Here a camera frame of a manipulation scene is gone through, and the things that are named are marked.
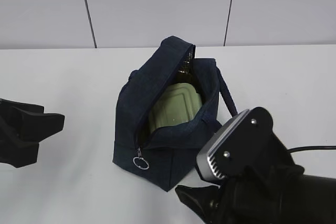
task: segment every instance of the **bag handle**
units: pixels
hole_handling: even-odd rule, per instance
[[[231,116],[234,117],[235,115],[238,114],[236,105],[232,99],[229,88],[227,87],[219,68],[217,68],[217,75],[219,80],[220,94],[222,95],[224,103],[228,108]],[[202,120],[211,128],[213,132],[217,132],[222,127],[222,124],[219,121],[217,121],[217,118],[210,113],[205,112],[202,116]]]
[[[217,75],[219,79],[219,90],[221,92],[220,94],[222,95],[225,105],[227,106],[227,109],[229,110],[231,116],[234,117],[238,114],[236,105],[232,99],[229,88],[227,87],[219,68],[217,68]]]

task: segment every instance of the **plastic lid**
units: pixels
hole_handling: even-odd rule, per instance
[[[201,96],[189,83],[170,85],[149,114],[150,131],[191,121],[202,106]]]

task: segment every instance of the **denim fabric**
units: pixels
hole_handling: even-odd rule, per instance
[[[201,109],[190,122],[154,131],[142,149],[150,168],[141,170],[134,165],[133,158],[138,156],[137,133],[143,120],[193,48],[194,45],[174,36],[163,40],[154,55],[138,71],[132,72],[116,107],[113,162],[165,191],[172,189],[194,167],[197,153],[213,136],[214,128],[208,122],[209,118],[216,121],[219,92],[230,113],[237,114],[216,61],[194,59],[193,74],[203,91]]]

